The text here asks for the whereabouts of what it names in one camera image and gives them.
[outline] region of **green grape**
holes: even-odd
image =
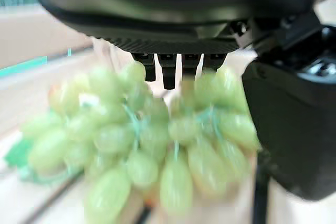
[[[192,143],[201,132],[201,126],[194,116],[177,118],[169,123],[169,135],[171,139],[181,145]]]
[[[200,106],[210,106],[216,101],[218,90],[222,87],[215,73],[205,72],[195,80],[195,99]]]
[[[147,142],[153,146],[167,146],[171,142],[168,127],[162,123],[151,123],[140,132],[140,143]]]
[[[182,101],[180,97],[174,97],[170,103],[170,114],[173,118],[184,116]]]
[[[60,115],[73,116],[79,110],[79,92],[72,82],[53,87],[48,98],[50,107]]]
[[[215,146],[224,164],[232,172],[233,180],[240,180],[248,174],[248,160],[238,146],[229,141],[216,141]]]
[[[95,67],[89,74],[93,93],[108,102],[123,101],[122,85],[117,74],[106,67]]]
[[[219,68],[216,78],[221,88],[218,89],[216,105],[229,106],[241,113],[248,113],[248,105],[241,80],[227,66]]]
[[[152,99],[153,94],[145,82],[135,83],[127,92],[127,106],[133,110],[141,110],[147,99]]]
[[[260,143],[256,137],[256,128],[248,115],[221,110],[217,117],[221,133],[230,141],[248,150],[260,149]]]
[[[128,64],[120,72],[120,79],[126,90],[134,86],[134,84],[145,81],[146,69],[142,63],[135,61]]]
[[[166,146],[160,144],[152,144],[149,141],[142,141],[140,143],[141,149],[150,157],[155,159],[158,163],[162,162],[166,155]]]
[[[153,122],[169,120],[168,107],[161,98],[147,98],[143,113]]]
[[[65,152],[64,162],[70,168],[82,169],[91,162],[94,152],[92,143],[73,143]]]
[[[229,175],[208,142],[199,141],[189,147],[188,162],[195,184],[204,196],[217,198],[225,193]]]
[[[62,128],[54,129],[34,144],[28,156],[29,165],[38,173],[52,172],[64,163],[64,153],[69,145],[67,132]]]
[[[92,91],[89,76],[85,73],[75,75],[73,82],[79,93],[90,93]]]
[[[194,110],[200,109],[200,106],[196,101],[196,94],[194,89],[195,81],[194,79],[183,79],[181,81],[181,105],[180,108],[183,109],[184,114],[190,114]]]
[[[155,184],[159,167],[155,159],[143,151],[133,151],[126,163],[128,176],[137,188],[148,189]]]
[[[241,113],[246,113],[246,114],[250,113],[247,100],[246,100],[246,96],[245,96],[245,91],[243,88],[243,83],[241,79],[238,80],[237,86],[236,86],[236,100],[235,100],[234,108]]]
[[[102,128],[95,139],[101,153],[124,154],[135,140],[135,131],[128,126],[109,125]]]
[[[90,117],[98,126],[129,122],[129,116],[122,104],[101,103],[93,106],[90,109]]]
[[[126,205],[131,182],[124,169],[118,167],[106,172],[89,191],[85,212],[92,223],[113,223]]]
[[[67,125],[71,140],[76,142],[90,142],[97,131],[97,125],[88,113],[82,113],[72,118]]]
[[[85,169],[85,176],[88,180],[96,180],[108,169],[116,165],[117,159],[114,156],[98,153],[91,160]]]
[[[45,113],[26,122],[21,130],[25,139],[35,141],[48,130],[60,127],[63,124],[62,118],[56,113]]]
[[[160,203],[170,215],[185,214],[193,203],[193,181],[184,158],[167,159],[160,181]]]

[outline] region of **green grape bunch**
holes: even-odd
[[[55,86],[50,112],[22,126],[27,166],[43,177],[85,171],[92,223],[116,223],[132,190],[157,189],[171,215],[186,214],[197,191],[220,198],[249,174],[260,149],[242,85],[222,67],[183,80],[170,105],[155,98],[135,62],[115,73],[98,66]]]

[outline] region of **grape bunch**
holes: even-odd
[[[52,112],[22,127],[38,175],[85,171],[92,223],[117,222],[133,189],[184,214],[195,189],[218,198],[241,181],[249,172],[246,153],[260,148],[241,82],[228,68],[183,80],[170,111],[144,79],[138,62],[119,74],[96,67],[53,87]]]

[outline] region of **black cable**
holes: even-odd
[[[256,187],[253,205],[253,224],[266,224],[267,222],[267,201],[268,185],[270,176],[267,173],[264,163],[258,156],[258,165],[256,173]]]

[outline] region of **green stripe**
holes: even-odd
[[[10,66],[7,68],[3,68],[0,70],[0,78],[7,77],[15,73],[22,73],[26,70],[36,68],[38,66],[44,65],[48,62],[47,56],[39,57],[33,60],[25,61],[20,64],[16,64],[14,66]]]

